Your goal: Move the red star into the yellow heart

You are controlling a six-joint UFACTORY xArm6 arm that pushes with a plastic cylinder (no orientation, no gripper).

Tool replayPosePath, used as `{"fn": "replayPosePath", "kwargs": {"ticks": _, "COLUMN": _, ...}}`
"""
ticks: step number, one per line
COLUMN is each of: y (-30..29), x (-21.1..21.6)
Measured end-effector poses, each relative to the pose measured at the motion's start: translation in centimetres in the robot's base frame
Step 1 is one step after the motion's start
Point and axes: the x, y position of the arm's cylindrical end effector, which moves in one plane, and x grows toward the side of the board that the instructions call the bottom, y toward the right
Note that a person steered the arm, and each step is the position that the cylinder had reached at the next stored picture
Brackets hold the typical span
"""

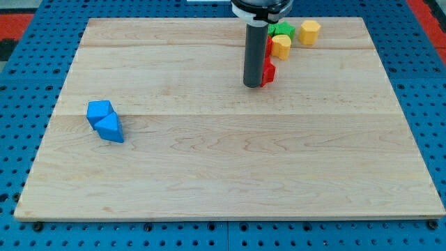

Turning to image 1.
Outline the black white robot arm flange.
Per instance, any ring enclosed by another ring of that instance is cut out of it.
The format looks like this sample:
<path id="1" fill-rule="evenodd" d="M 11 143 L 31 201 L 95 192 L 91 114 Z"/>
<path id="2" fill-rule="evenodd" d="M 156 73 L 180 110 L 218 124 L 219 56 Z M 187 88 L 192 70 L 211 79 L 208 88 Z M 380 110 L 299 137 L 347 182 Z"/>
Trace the black white robot arm flange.
<path id="1" fill-rule="evenodd" d="M 251 26 L 276 24 L 292 10 L 293 0 L 231 0 L 232 12 Z"/>

